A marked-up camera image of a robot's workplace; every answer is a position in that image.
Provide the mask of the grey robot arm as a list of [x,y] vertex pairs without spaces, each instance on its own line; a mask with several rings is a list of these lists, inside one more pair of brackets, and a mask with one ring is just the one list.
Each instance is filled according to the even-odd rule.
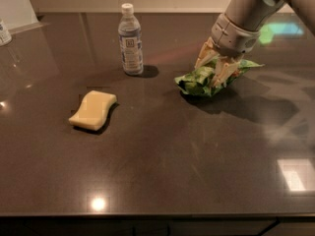
[[214,23],[195,64],[198,69],[219,57],[211,81],[213,88],[224,84],[237,70],[240,59],[257,42],[262,26],[285,4],[315,34],[315,0],[230,0]]

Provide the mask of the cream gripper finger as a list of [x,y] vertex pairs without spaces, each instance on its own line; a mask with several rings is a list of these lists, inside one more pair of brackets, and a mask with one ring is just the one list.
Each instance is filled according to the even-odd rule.
[[219,53],[214,49],[213,39],[209,37],[208,40],[204,42],[198,54],[194,68],[198,69],[208,64],[214,57],[218,55]]
[[227,56],[218,56],[215,74],[211,80],[211,87],[217,88],[222,85],[239,67],[240,60]]

